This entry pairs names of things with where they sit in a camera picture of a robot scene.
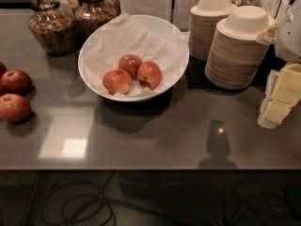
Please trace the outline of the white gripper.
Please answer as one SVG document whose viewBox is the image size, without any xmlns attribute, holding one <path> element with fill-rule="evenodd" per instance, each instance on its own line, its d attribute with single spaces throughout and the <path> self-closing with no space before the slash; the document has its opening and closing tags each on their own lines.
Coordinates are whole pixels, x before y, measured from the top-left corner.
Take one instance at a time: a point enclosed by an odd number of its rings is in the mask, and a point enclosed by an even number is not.
<svg viewBox="0 0 301 226">
<path fill-rule="evenodd" d="M 279 72 L 269 73 L 261 102 L 258 125 L 274 129 L 301 100 L 301 0 L 294 0 L 256 42 L 273 44 L 276 56 L 288 62 Z"/>
</svg>

